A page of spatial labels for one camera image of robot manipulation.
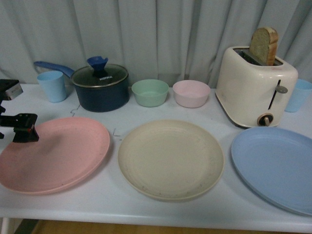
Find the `wooden floor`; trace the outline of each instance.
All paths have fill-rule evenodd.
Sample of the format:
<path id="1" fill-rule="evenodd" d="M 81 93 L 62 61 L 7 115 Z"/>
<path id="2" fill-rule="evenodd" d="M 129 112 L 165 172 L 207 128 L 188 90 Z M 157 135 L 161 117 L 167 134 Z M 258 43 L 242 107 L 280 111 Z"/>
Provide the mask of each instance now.
<path id="1" fill-rule="evenodd" d="M 290 234 L 281 232 L 239 231 L 221 229 L 157 227 L 143 225 L 105 224 L 39 220 L 31 232 L 26 227 L 16 234 Z"/>

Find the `curtain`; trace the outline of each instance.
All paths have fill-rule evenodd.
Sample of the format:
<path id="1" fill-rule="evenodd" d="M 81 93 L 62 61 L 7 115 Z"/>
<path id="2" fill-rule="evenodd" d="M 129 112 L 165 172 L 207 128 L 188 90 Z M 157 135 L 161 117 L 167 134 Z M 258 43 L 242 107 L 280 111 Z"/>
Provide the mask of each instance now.
<path id="1" fill-rule="evenodd" d="M 277 56 L 312 81 L 310 0 L 0 0 L 0 78 L 37 83 L 37 60 L 87 66 L 92 56 L 148 78 L 217 85 L 230 46 L 279 34 Z"/>

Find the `bowl rim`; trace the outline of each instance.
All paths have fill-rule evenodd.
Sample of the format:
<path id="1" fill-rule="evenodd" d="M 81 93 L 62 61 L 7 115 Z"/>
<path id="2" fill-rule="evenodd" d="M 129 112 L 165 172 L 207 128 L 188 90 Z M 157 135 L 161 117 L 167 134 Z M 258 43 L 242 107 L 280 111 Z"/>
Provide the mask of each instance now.
<path id="1" fill-rule="evenodd" d="M 156 82 L 165 84 L 165 85 L 166 85 L 166 91 L 165 91 L 165 92 L 162 92 L 162 93 L 157 93 L 157 95 L 146 96 L 146 95 L 143 95 L 142 93 L 138 93 L 138 92 L 135 92 L 135 91 L 133 90 L 133 86 L 134 86 L 135 84 L 137 84 L 137 83 L 139 83 L 139 82 L 146 82 L 147 80 L 155 80 Z M 135 82 L 135 83 L 131 86 L 131 90 L 132 90 L 132 92 L 133 92 L 135 95 L 138 95 L 138 96 L 141 96 L 141 97 L 151 97 L 151 98 L 154 98 L 154 97 L 158 97 L 158 96 L 162 96 L 162 95 L 164 95 L 164 94 L 167 94 L 167 93 L 169 92 L 169 85 L 168 85 L 166 82 L 164 82 L 164 81 L 162 81 L 162 80 L 159 80 L 159 79 L 142 79 L 142 80 L 139 80 L 139 81 Z"/>

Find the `blue plate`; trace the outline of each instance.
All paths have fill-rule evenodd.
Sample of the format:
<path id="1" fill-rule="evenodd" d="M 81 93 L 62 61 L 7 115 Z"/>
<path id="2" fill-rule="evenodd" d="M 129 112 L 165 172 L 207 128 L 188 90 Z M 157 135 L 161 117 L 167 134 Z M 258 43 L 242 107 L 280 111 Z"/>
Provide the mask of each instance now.
<path id="1" fill-rule="evenodd" d="M 250 128 L 235 137 L 232 158 L 239 175 L 265 200 L 312 215 L 312 139 L 285 129 Z"/>

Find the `saucepan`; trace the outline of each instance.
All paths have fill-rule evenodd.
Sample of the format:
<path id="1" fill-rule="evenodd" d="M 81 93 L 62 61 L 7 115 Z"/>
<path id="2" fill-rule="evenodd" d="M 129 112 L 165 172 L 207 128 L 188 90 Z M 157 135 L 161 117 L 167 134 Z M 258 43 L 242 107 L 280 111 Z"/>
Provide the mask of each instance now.
<path id="1" fill-rule="evenodd" d="M 108 112 L 129 101 L 128 71 L 108 59 L 95 56 L 87 59 L 90 66 L 73 69 L 49 62 L 36 61 L 38 67 L 63 72 L 75 85 L 80 105 L 92 112 Z"/>

